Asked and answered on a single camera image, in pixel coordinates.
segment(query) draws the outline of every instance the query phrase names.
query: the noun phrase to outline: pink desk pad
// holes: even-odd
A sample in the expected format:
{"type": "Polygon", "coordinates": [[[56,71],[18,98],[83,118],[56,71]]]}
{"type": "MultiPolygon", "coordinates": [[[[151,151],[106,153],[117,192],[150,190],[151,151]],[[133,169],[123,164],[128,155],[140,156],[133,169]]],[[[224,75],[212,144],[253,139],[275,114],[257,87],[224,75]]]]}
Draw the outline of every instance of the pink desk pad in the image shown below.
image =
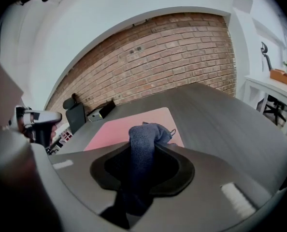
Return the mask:
{"type": "Polygon", "coordinates": [[[133,126],[142,125],[143,122],[158,123],[166,127],[169,131],[176,129],[176,133],[169,141],[169,144],[175,143],[178,146],[184,147],[169,109],[162,107],[149,112],[106,122],[92,138],[91,142],[85,148],[85,151],[127,142],[129,140],[129,129],[133,126]]]}

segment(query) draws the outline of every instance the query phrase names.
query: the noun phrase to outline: orange cardboard box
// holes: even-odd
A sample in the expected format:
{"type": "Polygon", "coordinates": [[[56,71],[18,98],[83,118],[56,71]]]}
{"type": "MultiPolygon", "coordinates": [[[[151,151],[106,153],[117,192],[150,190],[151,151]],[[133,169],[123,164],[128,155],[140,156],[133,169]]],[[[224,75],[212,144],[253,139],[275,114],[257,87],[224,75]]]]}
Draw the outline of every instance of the orange cardboard box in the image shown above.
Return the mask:
{"type": "Polygon", "coordinates": [[[270,78],[287,85],[287,74],[282,70],[271,70],[270,78]]]}

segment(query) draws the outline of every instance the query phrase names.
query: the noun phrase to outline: brick wall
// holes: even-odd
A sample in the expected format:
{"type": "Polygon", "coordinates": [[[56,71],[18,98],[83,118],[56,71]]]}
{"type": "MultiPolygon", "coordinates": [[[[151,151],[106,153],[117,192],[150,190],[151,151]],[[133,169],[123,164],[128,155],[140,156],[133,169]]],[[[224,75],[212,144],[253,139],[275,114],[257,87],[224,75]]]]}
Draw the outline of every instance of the brick wall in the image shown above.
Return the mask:
{"type": "Polygon", "coordinates": [[[64,115],[63,101],[73,93],[89,112],[111,99],[122,104],[194,82],[235,95],[235,58],[225,21],[212,14],[164,15],[88,52],[61,81],[47,110],[64,115]]]}

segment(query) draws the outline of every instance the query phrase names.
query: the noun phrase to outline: black office chair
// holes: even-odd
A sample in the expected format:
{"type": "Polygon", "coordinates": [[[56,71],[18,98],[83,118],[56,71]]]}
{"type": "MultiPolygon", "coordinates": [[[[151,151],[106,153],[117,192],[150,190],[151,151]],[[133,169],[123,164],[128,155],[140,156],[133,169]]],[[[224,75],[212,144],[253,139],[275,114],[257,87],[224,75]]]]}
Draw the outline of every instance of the black office chair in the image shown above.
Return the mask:
{"type": "Polygon", "coordinates": [[[71,98],[63,102],[63,108],[67,110],[65,113],[66,118],[74,135],[86,123],[84,105],[81,102],[77,102],[76,94],[72,94],[71,98]]]}
{"type": "MultiPolygon", "coordinates": [[[[270,63],[270,58],[266,54],[268,52],[268,47],[265,45],[264,42],[262,42],[261,44],[262,44],[261,53],[266,58],[269,71],[271,71],[273,68],[272,68],[271,63],[270,63]]],[[[278,125],[278,117],[286,122],[286,119],[281,114],[281,111],[284,110],[284,108],[287,107],[287,106],[283,102],[279,101],[278,99],[276,99],[275,97],[273,97],[271,95],[268,96],[268,101],[269,102],[273,102],[275,107],[266,104],[264,113],[266,113],[266,114],[274,114],[274,123],[276,125],[278,125]]]]}

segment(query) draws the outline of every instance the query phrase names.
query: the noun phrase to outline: gray table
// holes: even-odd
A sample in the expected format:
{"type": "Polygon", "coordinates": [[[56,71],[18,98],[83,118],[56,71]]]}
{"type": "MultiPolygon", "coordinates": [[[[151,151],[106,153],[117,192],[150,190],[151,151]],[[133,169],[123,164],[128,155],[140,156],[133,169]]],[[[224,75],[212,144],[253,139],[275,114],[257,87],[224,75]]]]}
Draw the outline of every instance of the gray table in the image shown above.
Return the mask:
{"type": "Polygon", "coordinates": [[[186,148],[212,154],[250,175],[270,193],[287,176],[287,137],[265,116],[213,88],[191,84],[117,106],[87,122],[59,154],[84,150],[110,120],[168,107],[186,148]]]}

